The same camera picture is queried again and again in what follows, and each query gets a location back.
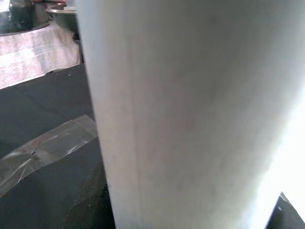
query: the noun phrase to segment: white tablecloth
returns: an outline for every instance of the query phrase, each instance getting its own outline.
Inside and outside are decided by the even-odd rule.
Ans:
[[[53,21],[39,30],[0,36],[0,89],[79,64],[72,36]]]

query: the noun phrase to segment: metal pot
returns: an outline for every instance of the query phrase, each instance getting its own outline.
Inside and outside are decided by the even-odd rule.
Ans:
[[[0,35],[31,31],[48,25],[42,1],[0,0]]]
[[[78,34],[78,24],[76,19],[76,10],[64,10],[65,4],[58,4],[47,8],[47,12],[53,20],[65,30]]]

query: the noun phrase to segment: white cylindrical pole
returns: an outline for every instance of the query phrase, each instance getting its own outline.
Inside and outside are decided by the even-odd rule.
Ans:
[[[116,228],[263,228],[304,89],[305,2],[77,8]]]

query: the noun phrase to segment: clear plastic sheet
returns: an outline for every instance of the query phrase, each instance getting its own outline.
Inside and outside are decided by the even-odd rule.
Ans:
[[[0,160],[0,197],[32,172],[69,155],[97,137],[87,115],[27,142]]]

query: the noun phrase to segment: black object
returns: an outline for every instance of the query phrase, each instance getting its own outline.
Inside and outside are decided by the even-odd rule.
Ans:
[[[81,48],[81,39],[80,39],[80,36],[78,34],[74,34],[73,37],[72,37],[74,43],[76,43],[78,45],[78,48],[79,48],[79,55],[80,55],[80,62],[81,63],[84,63],[84,58],[83,58],[83,55],[82,55],[82,48]]]
[[[0,35],[36,30],[48,25],[48,16],[41,2],[10,0],[6,11],[0,12]]]
[[[283,193],[277,200],[266,229],[305,229],[305,223]]]

